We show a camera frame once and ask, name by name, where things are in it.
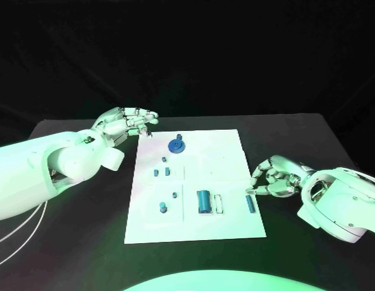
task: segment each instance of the white robotic arm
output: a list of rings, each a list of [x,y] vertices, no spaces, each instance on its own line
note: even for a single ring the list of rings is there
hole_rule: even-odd
[[[0,147],[0,220],[90,179],[101,166],[117,171],[124,154],[114,146],[130,135],[150,138],[144,123],[156,124],[157,116],[144,109],[117,107],[98,117],[91,129]]]
[[[266,172],[268,186],[254,188]],[[316,171],[283,156],[257,167],[248,194],[290,197],[300,193],[299,216],[338,239],[355,243],[366,230],[375,232],[375,178],[355,170]]]

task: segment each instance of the small blue part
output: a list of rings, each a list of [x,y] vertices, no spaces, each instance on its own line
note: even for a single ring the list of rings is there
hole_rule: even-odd
[[[185,142],[181,140],[181,134],[176,135],[176,139],[168,144],[168,149],[172,153],[181,153],[185,150]]]
[[[165,202],[162,202],[162,203],[159,204],[159,211],[160,211],[162,213],[166,213],[166,212],[168,212],[168,207],[166,207]]]
[[[250,212],[254,213],[255,212],[255,209],[254,209],[254,205],[253,205],[251,196],[247,195],[245,198],[247,198]]]
[[[211,213],[211,193],[206,190],[198,191],[198,199],[199,199],[199,213]]]

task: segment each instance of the robotic arm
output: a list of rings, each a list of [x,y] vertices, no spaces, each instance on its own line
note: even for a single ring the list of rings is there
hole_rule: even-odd
[[[0,220],[55,197],[90,179],[104,166],[117,171],[124,154],[114,147],[132,135],[152,138],[144,123],[159,115],[139,108],[114,108],[91,129],[0,147]]]
[[[268,186],[255,187],[266,172]],[[346,169],[316,171],[274,155],[258,165],[248,194],[290,197],[300,193],[299,217],[338,239],[355,243],[366,230],[375,232],[375,178]]]

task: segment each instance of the black curtain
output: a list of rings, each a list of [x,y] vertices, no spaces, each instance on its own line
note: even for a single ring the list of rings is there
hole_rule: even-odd
[[[116,106],[319,112],[375,173],[375,1],[0,3],[0,145]]]

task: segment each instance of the black tablecloth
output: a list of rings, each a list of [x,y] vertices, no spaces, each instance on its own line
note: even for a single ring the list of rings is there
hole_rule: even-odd
[[[42,121],[31,138],[90,128],[94,120]],[[152,131],[238,129],[250,171],[274,154],[315,169],[353,168],[317,114],[160,118]],[[328,290],[375,290],[375,234],[339,241],[296,215],[300,197],[258,196],[267,238],[123,244],[137,136],[119,146],[120,170],[98,174],[48,202],[35,236],[0,265],[0,290],[121,290],[204,269],[261,272]],[[0,221],[0,237],[31,212]],[[0,243],[0,261],[26,240],[39,214]]]

